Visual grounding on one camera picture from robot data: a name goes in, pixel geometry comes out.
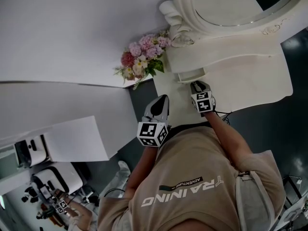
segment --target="white table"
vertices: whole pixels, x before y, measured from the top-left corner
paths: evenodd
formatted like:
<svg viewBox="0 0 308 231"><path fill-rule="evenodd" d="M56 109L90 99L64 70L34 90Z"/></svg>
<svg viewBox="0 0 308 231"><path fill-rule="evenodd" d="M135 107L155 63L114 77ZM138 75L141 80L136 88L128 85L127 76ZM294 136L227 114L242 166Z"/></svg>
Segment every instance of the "white table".
<svg viewBox="0 0 308 231"><path fill-rule="evenodd" d="M287 63L277 44L273 56L246 55L229 58L205 67L200 80L210 85L216 110L233 112L254 105L273 103L293 93ZM190 84L178 83L168 63L165 73L158 72L154 83L158 96L170 99L169 121L173 127L205 121L191 103Z"/></svg>

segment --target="pink flower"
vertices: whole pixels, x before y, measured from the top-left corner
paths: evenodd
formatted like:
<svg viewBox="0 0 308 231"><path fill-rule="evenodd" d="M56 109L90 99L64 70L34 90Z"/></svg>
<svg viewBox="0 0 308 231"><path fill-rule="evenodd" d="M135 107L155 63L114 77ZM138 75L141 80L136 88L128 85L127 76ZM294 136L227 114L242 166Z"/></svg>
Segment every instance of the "pink flower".
<svg viewBox="0 0 308 231"><path fill-rule="evenodd" d="M130 52L124 52L121 57L121 64L124 67L133 67L135 58L131 55Z"/></svg>
<svg viewBox="0 0 308 231"><path fill-rule="evenodd" d="M154 43L153 43L154 37L155 37L154 34L148 34L148 35L143 36L139 40L139 44L141 45L141 49L144 50L144 51L147 51L148 49L153 47L154 46Z"/></svg>
<svg viewBox="0 0 308 231"><path fill-rule="evenodd" d="M161 48L165 48L171 45L171 40L169 38L158 37L157 41Z"/></svg>
<svg viewBox="0 0 308 231"><path fill-rule="evenodd" d="M128 48L132 56L141 55L141 47L137 42L130 43Z"/></svg>
<svg viewBox="0 0 308 231"><path fill-rule="evenodd" d="M146 56L148 58L153 58L153 57L157 56L157 49L156 49L156 47L154 46L154 47L148 49L146 51Z"/></svg>
<svg viewBox="0 0 308 231"><path fill-rule="evenodd" d="M160 46L158 44L155 45L156 48L156 54L158 56L160 56L162 53L164 53L164 50L162 48L160 48Z"/></svg>

